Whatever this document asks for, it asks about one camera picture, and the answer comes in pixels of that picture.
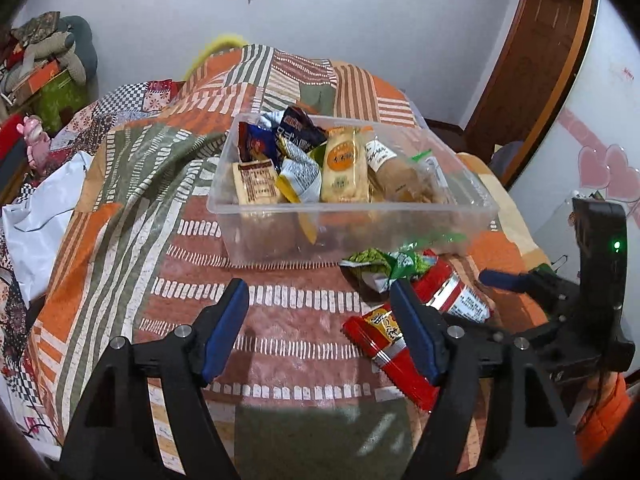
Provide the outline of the clear bag barcode cookies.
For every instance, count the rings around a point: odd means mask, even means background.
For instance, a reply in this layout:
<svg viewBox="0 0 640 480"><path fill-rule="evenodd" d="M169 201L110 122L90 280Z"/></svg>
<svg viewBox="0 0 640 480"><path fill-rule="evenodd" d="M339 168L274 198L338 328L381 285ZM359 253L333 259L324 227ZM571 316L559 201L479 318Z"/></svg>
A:
<svg viewBox="0 0 640 480"><path fill-rule="evenodd" d="M411 160L418 172L424 200L433 204L449 204L451 194L448 182L432 150L413 155Z"/></svg>

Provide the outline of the beige square cracker pack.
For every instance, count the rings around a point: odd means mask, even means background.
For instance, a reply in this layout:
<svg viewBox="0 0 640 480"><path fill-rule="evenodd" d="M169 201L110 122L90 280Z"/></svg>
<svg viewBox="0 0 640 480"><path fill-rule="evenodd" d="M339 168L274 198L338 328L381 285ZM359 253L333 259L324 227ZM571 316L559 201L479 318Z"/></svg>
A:
<svg viewBox="0 0 640 480"><path fill-rule="evenodd" d="M282 200L276 185L278 174L270 159L234 162L232 176L240 205L271 205Z"/></svg>

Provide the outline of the clear plastic storage bin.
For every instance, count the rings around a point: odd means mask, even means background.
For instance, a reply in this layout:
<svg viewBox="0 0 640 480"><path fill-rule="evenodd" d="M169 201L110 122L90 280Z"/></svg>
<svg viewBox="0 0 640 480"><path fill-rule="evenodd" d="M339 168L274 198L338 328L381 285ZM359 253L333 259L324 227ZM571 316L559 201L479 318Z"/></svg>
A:
<svg viewBox="0 0 640 480"><path fill-rule="evenodd" d="M401 246L462 254L497 215L431 130L296 107L235 118L207 208L236 266L339 262Z"/></svg>

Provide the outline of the red long snack packet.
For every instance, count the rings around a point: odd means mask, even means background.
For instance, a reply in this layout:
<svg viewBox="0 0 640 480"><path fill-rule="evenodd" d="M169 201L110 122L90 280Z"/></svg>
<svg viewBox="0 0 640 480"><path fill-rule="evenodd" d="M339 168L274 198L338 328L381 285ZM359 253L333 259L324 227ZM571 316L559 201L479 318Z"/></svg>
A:
<svg viewBox="0 0 640 480"><path fill-rule="evenodd" d="M350 316L343 333L420 410L434 408L438 389L416 370L389 304Z"/></svg>

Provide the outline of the green printed storage box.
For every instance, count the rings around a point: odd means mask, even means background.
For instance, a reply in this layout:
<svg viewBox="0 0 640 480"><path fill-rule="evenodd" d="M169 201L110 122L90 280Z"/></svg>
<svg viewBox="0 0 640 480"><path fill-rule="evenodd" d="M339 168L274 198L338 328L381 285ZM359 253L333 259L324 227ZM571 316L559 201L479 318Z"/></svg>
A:
<svg viewBox="0 0 640 480"><path fill-rule="evenodd" d="M74 115L89 104L88 90L70 76L67 70L47 82L32 101L32 112L42 122L49 136L55 136Z"/></svg>

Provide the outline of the red box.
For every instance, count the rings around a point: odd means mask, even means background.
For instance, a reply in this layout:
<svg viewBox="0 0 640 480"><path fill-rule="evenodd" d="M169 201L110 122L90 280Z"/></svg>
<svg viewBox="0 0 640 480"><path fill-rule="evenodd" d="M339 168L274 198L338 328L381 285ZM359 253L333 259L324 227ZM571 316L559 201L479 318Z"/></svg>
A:
<svg viewBox="0 0 640 480"><path fill-rule="evenodd" d="M26 159L24 136L17 130L24 115L12 114L2 125L0 134L0 180L6 185Z"/></svg>

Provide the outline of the white cloth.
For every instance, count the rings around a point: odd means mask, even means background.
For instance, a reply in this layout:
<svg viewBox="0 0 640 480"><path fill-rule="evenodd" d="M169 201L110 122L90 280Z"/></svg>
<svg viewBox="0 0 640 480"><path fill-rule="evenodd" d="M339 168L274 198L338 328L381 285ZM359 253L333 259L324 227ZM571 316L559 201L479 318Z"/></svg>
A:
<svg viewBox="0 0 640 480"><path fill-rule="evenodd" d="M2 232L25 304L42 297L92 156L76 153L35 188L23 203L2 208Z"/></svg>

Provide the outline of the green candy packet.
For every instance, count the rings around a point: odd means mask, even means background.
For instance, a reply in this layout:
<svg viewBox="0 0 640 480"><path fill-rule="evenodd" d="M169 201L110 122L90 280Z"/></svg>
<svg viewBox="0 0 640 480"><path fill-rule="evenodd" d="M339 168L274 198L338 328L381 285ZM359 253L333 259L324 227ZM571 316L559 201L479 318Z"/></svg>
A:
<svg viewBox="0 0 640 480"><path fill-rule="evenodd" d="M438 255L431 249L417 252L406 246L394 252L370 248L356 252L340 262L358 281L382 294L397 280L416 281L437 263Z"/></svg>

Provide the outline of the checkered patchwork quilt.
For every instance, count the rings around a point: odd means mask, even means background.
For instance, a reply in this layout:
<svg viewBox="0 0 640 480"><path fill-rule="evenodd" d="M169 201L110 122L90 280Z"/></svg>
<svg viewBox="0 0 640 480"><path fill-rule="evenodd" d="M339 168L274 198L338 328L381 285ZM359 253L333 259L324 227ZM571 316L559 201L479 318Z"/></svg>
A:
<svg viewBox="0 0 640 480"><path fill-rule="evenodd" d="M53 138L48 162L64 164L79 151L94 154L110 130L157 116L182 86L183 81L151 80L124 84L108 92L77 112Z"/></svg>

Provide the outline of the yellow curved chair back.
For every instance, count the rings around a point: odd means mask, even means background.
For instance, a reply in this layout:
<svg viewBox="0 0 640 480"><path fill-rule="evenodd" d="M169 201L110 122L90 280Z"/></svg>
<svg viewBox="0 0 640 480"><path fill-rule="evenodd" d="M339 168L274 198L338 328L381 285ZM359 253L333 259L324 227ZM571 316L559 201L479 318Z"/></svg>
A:
<svg viewBox="0 0 640 480"><path fill-rule="evenodd" d="M242 48L247 44L247 41L240 35L235 34L220 34L213 41L211 41L201 52L194 58L190 67L186 70L183 76L184 80L188 80L193 74L194 70L197 70L211 55L219 54L229 50Z"/></svg>

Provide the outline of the orange label cracker pack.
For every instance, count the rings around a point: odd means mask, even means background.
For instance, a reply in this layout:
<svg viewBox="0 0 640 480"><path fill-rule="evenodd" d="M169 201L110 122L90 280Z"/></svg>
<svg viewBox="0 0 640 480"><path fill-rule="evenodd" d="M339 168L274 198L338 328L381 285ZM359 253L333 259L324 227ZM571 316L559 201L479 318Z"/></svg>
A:
<svg viewBox="0 0 640 480"><path fill-rule="evenodd" d="M328 130L320 198L325 203L369 201L367 155L358 128Z"/></svg>

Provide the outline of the red white snack bag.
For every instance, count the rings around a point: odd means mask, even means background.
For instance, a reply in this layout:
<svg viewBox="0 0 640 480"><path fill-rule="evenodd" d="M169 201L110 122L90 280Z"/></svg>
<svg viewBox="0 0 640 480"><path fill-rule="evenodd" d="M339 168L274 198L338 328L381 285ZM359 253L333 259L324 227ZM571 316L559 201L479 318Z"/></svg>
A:
<svg viewBox="0 0 640 480"><path fill-rule="evenodd" d="M489 304L465 284L460 274L441 256L431 270L413 283L413 290L422 304L440 313L477 323L485 323L491 317Z"/></svg>

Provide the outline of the pink plush toy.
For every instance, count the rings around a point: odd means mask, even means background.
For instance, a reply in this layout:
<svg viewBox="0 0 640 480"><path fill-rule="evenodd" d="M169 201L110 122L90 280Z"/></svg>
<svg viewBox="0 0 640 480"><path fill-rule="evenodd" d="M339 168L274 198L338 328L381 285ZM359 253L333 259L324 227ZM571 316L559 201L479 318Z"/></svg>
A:
<svg viewBox="0 0 640 480"><path fill-rule="evenodd" d="M36 115L25 116L16 130L24 138L29 167L42 174L47 166L51 139L43 129L41 119Z"/></svg>

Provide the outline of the brown wooden door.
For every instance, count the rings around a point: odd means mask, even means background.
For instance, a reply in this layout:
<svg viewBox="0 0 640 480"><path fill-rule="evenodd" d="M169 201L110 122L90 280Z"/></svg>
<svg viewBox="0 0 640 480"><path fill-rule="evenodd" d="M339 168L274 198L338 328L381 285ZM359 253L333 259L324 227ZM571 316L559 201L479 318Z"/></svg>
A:
<svg viewBox="0 0 640 480"><path fill-rule="evenodd" d="M464 138L507 188L549 131L586 53L597 0L518 0Z"/></svg>

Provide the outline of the pile of stuffed clutter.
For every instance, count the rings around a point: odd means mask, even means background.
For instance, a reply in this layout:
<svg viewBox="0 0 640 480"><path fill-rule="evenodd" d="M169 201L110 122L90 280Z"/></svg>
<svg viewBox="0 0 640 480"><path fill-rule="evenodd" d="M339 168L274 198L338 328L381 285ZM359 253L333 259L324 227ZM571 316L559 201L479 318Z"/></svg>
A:
<svg viewBox="0 0 640 480"><path fill-rule="evenodd" d="M35 89L29 89L24 98L21 94L38 73L47 73L51 63L58 71L44 82L64 70L80 86L96 76L98 55L92 29L79 15L62 16L58 11L49 11L12 29L10 38L16 45L1 64L1 96L6 102L23 104L28 100Z"/></svg>

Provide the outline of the blue white snack bag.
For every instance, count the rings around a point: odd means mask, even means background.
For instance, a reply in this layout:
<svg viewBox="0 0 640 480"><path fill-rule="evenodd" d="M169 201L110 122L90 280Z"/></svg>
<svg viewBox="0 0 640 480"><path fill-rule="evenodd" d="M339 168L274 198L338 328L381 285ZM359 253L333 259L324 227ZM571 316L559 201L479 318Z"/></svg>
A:
<svg viewBox="0 0 640 480"><path fill-rule="evenodd" d="M304 153L311 152L328 140L326 130L316 126L299 106L268 112L257 119L256 124L240 122L238 125L238 152L241 162L270 160L280 171L285 159L280 139L286 139Z"/></svg>

